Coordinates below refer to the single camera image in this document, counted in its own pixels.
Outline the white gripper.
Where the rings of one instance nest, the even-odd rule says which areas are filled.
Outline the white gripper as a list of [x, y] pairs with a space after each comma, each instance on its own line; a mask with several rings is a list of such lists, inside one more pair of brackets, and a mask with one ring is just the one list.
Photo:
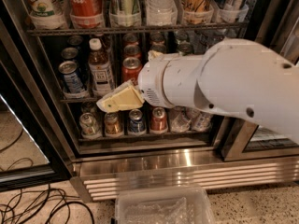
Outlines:
[[172, 54], [150, 50], [149, 61], [138, 74], [139, 89], [131, 80], [125, 81], [113, 92], [99, 99], [96, 105], [106, 113], [140, 108], [145, 101], [152, 106], [172, 108], [173, 105], [164, 94], [163, 86], [164, 71], [172, 58]]

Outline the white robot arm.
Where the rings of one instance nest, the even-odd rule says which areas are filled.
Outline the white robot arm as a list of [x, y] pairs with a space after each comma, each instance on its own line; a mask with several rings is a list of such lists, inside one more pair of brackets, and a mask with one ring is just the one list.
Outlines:
[[161, 54], [97, 101], [106, 113], [145, 102], [243, 119], [299, 143], [299, 67], [246, 39], [225, 39], [203, 55]]

